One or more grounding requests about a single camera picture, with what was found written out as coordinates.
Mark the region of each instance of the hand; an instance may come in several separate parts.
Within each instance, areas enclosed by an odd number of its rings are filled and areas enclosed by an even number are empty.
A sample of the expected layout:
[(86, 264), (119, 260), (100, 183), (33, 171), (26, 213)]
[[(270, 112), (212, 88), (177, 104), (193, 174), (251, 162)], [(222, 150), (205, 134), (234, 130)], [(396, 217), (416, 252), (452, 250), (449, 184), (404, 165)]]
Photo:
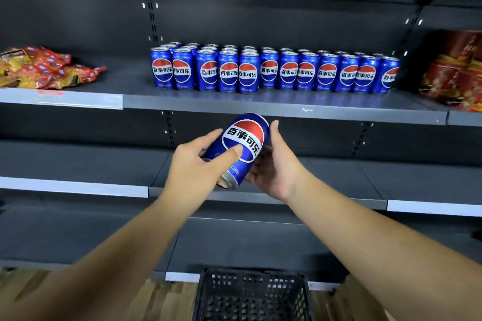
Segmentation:
[(217, 129), (206, 136), (179, 145), (172, 156), (161, 197), (172, 198), (179, 205), (185, 206), (189, 215), (201, 206), (221, 174), (238, 161), (243, 152), (243, 147), (237, 145), (214, 160), (202, 160), (201, 156), (222, 132), (222, 129)]
[(270, 127), (273, 147), (261, 150), (245, 179), (270, 197), (287, 203), (295, 196), (306, 169), (281, 137), (278, 124), (275, 120)]

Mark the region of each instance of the person's left hand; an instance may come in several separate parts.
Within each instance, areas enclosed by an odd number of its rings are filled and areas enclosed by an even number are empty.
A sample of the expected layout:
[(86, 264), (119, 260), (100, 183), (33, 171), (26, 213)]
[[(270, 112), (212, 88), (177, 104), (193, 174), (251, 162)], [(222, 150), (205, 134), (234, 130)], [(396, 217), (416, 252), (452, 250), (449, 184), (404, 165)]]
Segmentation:
[(238, 161), (243, 152), (243, 147), (237, 145), (214, 160), (202, 160), (201, 156), (222, 132), (222, 129), (217, 129), (177, 147), (161, 198), (172, 199), (189, 215), (201, 206), (221, 174)]

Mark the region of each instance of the person's left thumb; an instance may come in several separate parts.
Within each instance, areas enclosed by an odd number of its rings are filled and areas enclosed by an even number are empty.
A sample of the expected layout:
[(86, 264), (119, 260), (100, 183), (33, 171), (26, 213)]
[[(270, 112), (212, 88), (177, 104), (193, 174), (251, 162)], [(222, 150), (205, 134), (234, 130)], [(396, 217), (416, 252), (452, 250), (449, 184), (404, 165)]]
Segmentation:
[(239, 160), (241, 154), (243, 153), (243, 146), (236, 145), (226, 151), (224, 154), (219, 155), (214, 160), (209, 162), (209, 166), (219, 177), (224, 174), (227, 169), (229, 169), (236, 161)]

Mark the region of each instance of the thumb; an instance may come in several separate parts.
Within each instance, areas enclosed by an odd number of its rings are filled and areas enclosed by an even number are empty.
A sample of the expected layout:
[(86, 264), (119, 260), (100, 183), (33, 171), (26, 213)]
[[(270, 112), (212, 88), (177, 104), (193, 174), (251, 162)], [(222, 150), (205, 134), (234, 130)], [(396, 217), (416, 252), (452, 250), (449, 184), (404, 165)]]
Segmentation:
[(217, 176), (225, 173), (236, 161), (239, 160), (243, 153), (242, 145), (236, 145), (226, 151), (224, 154), (219, 155), (214, 160), (211, 160), (208, 165), (211, 167)]
[(280, 124), (280, 121), (275, 120), (271, 122), (271, 126), (269, 128), (270, 134), (271, 134), (271, 143), (273, 144), (273, 148), (276, 148), (277, 146), (281, 145), (286, 145), (285, 141), (283, 140), (283, 137), (281, 137), (280, 131), (278, 131), (278, 125)]

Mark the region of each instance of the white label strip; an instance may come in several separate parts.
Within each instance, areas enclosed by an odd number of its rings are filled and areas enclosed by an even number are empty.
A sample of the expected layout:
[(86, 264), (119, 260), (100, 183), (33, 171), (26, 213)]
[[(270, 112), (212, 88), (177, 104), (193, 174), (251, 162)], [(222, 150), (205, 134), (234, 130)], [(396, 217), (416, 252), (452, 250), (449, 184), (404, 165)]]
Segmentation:
[(60, 193), (114, 195), (120, 197), (148, 197), (148, 187), (123, 184), (84, 183), (63, 180), (0, 177), (0, 188), (37, 190)]
[(431, 215), (455, 215), (482, 217), (482, 205), (437, 202), (413, 202), (388, 200), (391, 212), (426, 213)]
[[(195, 273), (178, 273), (174, 271), (166, 271), (166, 282), (190, 282), (199, 283), (199, 274)], [(331, 291), (340, 287), (340, 283), (325, 282), (308, 282), (310, 291)]]
[(122, 109), (123, 95), (73, 92), (68, 90), (1, 88), (0, 102), (80, 108)]

